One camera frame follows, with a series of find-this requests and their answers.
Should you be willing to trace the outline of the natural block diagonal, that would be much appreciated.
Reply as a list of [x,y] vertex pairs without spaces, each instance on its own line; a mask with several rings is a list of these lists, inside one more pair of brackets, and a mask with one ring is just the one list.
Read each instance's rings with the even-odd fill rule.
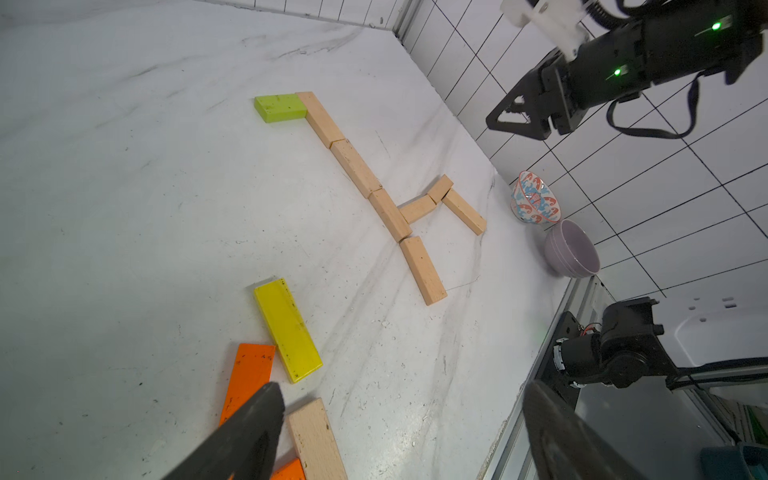
[[407,237],[400,242],[400,248],[425,304],[432,305],[444,299],[447,292],[421,238]]
[[453,188],[442,202],[476,235],[486,231],[487,221]]
[[339,127],[313,92],[298,92],[297,96],[307,110],[307,121],[326,148],[330,149],[334,142],[345,139]]

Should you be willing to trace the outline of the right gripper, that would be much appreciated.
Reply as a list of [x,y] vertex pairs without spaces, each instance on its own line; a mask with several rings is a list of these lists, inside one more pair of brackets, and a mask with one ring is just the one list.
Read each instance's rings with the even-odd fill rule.
[[660,81],[657,17],[634,18],[580,46],[568,61],[555,49],[526,74],[486,117],[486,126],[533,140],[546,140],[552,128],[573,132],[586,111],[607,103],[609,125],[625,135],[658,135],[658,129],[621,127],[617,104],[634,100]]

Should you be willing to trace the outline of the lime green block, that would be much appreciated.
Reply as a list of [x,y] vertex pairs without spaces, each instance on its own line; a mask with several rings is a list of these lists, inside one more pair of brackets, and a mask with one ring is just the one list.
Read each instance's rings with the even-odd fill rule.
[[254,108],[265,123],[305,118],[307,107],[297,94],[257,96]]

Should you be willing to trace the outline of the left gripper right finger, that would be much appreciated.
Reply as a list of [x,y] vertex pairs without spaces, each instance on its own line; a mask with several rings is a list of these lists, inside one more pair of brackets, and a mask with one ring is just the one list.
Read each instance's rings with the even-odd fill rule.
[[522,414],[540,479],[643,477],[543,382],[526,384]]

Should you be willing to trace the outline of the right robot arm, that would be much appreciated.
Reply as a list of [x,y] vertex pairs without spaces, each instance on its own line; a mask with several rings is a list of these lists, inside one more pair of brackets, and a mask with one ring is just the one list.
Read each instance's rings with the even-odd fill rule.
[[[650,1],[617,14],[597,1],[506,1],[516,26],[535,25],[553,49],[488,114],[487,127],[533,140],[574,132],[595,106],[614,110],[648,88],[684,76],[722,74],[735,83],[763,51],[763,1]],[[679,367],[649,297],[609,306],[599,332],[555,342],[552,364],[574,388],[625,388],[662,376],[675,390],[700,383],[747,383],[767,376],[763,357]]]

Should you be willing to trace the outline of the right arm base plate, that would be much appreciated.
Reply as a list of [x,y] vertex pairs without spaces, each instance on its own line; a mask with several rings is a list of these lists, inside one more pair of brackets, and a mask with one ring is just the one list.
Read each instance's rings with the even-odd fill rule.
[[572,410],[577,406],[580,389],[574,387],[565,374],[562,345],[568,340],[577,339],[580,335],[581,326],[576,317],[569,311],[561,313],[555,324],[552,338],[545,343],[544,357],[534,374],[535,380],[542,381]]

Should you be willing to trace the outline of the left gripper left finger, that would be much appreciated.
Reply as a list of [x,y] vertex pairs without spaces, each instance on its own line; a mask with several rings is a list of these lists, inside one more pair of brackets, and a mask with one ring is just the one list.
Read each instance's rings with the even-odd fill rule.
[[280,386],[266,383],[165,478],[270,478],[284,414]]

